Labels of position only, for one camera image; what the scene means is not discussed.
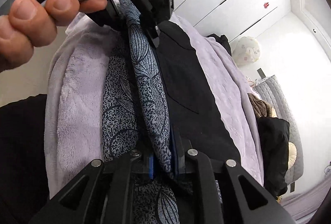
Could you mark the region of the person's left hand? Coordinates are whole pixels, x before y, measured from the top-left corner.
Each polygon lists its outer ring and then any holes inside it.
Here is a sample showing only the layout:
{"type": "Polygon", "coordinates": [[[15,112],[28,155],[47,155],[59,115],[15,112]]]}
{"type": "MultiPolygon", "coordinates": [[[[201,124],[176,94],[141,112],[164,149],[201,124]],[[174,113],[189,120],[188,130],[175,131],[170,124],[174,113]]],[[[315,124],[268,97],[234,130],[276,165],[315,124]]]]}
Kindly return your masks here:
{"type": "Polygon", "coordinates": [[[35,47],[50,45],[58,26],[68,26],[79,12],[104,10],[107,0],[15,0],[1,16],[1,72],[27,63],[35,47]]]}

